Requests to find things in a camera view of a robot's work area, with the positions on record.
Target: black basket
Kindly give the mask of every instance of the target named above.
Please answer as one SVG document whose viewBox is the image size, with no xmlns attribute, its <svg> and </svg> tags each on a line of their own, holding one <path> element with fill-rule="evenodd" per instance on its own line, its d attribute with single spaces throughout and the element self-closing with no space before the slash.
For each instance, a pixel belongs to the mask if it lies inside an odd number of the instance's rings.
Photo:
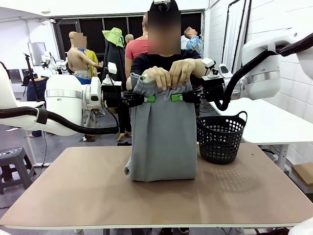
<svg viewBox="0 0 313 235">
<path fill-rule="evenodd" d="M 246 120 L 235 116 L 197 117 L 197 140 L 201 156 L 208 162 L 227 164 L 235 160 Z"/>
</svg>

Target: red t-shirt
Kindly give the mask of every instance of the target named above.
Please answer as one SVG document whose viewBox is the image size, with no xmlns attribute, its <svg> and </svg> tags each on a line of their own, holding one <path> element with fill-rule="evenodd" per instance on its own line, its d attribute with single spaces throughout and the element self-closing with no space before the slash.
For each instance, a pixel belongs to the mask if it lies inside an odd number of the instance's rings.
<svg viewBox="0 0 313 235">
<path fill-rule="evenodd" d="M 148 52 L 148 40 L 133 40 L 126 45 L 125 56 L 134 60 L 138 55 Z"/>
</svg>

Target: lime green bucket hat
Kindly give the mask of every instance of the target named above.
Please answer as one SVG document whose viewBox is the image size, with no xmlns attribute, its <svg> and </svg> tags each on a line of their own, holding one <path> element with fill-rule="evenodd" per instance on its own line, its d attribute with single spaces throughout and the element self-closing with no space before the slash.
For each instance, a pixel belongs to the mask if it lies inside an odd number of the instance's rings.
<svg viewBox="0 0 313 235">
<path fill-rule="evenodd" d="M 117 46 L 124 46 L 124 37 L 122 35 L 122 30 L 119 28 L 113 28 L 111 30 L 103 30 L 102 31 L 104 37 L 111 43 L 114 43 Z"/>
</svg>

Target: brown tabletop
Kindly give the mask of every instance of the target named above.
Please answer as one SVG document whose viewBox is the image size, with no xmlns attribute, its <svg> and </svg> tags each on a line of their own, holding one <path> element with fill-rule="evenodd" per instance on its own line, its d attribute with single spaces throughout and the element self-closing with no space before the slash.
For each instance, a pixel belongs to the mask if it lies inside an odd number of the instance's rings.
<svg viewBox="0 0 313 235">
<path fill-rule="evenodd" d="M 0 220 L 12 228 L 276 227 L 313 204 L 256 146 L 228 165 L 198 160 L 195 180 L 131 182 L 131 147 L 66 149 Z"/>
</svg>

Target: yellow cloth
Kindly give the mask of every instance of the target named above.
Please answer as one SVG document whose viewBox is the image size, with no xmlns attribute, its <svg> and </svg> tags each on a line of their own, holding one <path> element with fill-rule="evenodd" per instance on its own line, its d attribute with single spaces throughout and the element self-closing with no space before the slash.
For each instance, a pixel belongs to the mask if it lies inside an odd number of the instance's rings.
<svg viewBox="0 0 313 235">
<path fill-rule="evenodd" d="M 98 58 L 92 50 L 85 50 L 84 52 L 85 52 L 85 55 L 88 56 L 89 59 L 91 59 L 93 62 L 99 64 Z M 88 72 L 93 77 L 92 71 L 93 71 L 93 66 L 89 65 Z"/>
</svg>

